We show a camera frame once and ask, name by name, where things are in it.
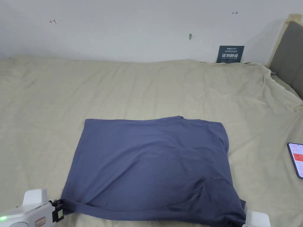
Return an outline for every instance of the bed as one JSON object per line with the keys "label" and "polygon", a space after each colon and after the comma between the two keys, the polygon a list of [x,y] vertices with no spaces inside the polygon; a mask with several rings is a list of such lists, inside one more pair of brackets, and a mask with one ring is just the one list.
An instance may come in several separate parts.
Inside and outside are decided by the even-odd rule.
{"label": "bed", "polygon": [[[303,143],[303,27],[290,15],[271,63],[72,61],[14,57],[0,62],[0,210],[25,191],[61,196],[84,120],[180,115],[221,122],[234,187],[273,227],[303,226],[302,189],[288,142]],[[59,226],[200,226],[125,222],[72,214]]]}

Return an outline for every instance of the wrinkled fabric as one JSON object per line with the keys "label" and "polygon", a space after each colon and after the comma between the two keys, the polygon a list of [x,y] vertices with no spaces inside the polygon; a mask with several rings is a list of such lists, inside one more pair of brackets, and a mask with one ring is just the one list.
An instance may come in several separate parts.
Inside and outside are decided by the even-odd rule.
{"label": "wrinkled fabric", "polygon": [[[84,119],[181,115],[224,125],[233,185],[248,209],[267,213],[273,227],[301,227],[303,181],[287,149],[303,144],[301,105],[262,65],[8,59],[0,62],[0,210],[30,189],[60,198]],[[72,214],[56,226],[201,225]]]}
{"label": "wrinkled fabric", "polygon": [[87,119],[61,198],[103,219],[245,223],[221,123]]}

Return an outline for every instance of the sticker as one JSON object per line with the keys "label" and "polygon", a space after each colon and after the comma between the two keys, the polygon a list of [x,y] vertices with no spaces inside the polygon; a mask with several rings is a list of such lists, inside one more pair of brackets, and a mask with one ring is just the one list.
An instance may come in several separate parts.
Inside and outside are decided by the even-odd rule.
{"label": "sticker", "polygon": [[220,46],[217,63],[241,62],[244,46]]}
{"label": "sticker", "polygon": [[58,211],[58,219],[62,218],[63,216],[63,210]]}
{"label": "sticker", "polygon": [[39,220],[35,221],[35,227],[40,227],[45,224],[45,217],[40,218]]}

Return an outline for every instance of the robotic arm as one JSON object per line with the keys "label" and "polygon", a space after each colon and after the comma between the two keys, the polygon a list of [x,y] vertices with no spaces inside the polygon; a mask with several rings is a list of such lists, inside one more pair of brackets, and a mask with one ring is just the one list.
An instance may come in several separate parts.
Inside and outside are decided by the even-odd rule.
{"label": "robotic arm", "polygon": [[[0,227],[50,227],[64,219],[61,200],[47,199],[46,189],[27,191],[23,204],[0,214]],[[270,227],[267,214],[248,210],[242,227]]]}

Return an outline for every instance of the phone screen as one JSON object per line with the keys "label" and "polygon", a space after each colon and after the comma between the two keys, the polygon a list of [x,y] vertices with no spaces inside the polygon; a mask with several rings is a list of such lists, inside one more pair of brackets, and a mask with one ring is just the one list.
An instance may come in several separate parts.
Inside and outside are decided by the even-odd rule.
{"label": "phone screen", "polygon": [[289,149],[297,168],[297,172],[300,177],[303,177],[303,145],[289,143]]}

